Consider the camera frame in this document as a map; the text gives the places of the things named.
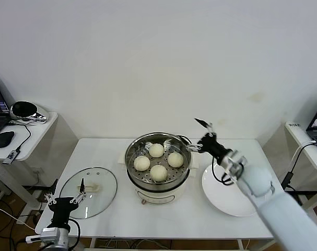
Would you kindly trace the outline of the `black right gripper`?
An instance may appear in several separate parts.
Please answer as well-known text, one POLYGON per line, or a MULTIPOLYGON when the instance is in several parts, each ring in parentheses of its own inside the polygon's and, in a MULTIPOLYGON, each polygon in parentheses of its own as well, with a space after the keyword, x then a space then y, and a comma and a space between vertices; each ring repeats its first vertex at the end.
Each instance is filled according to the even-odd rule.
POLYGON ((206 133, 197 144, 186 144, 185 149, 189 152, 207 152, 220 164, 224 157, 232 152, 232 149, 227 149, 217 142, 217 136, 213 131, 213 124, 211 122, 207 123, 198 118, 195 118, 195 121, 207 129, 208 133, 206 133))

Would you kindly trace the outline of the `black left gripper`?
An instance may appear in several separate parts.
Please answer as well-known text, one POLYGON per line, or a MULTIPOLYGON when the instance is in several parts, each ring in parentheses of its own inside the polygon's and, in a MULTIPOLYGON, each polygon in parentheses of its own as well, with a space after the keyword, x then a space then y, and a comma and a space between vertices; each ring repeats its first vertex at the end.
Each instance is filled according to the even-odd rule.
POLYGON ((86 196, 84 179, 81 179, 79 194, 74 198, 55 199, 57 182, 58 179, 54 181, 44 195, 49 209, 53 212, 51 224, 48 227, 70 227, 68 224, 70 213, 78 208, 78 203, 81 203, 86 196))

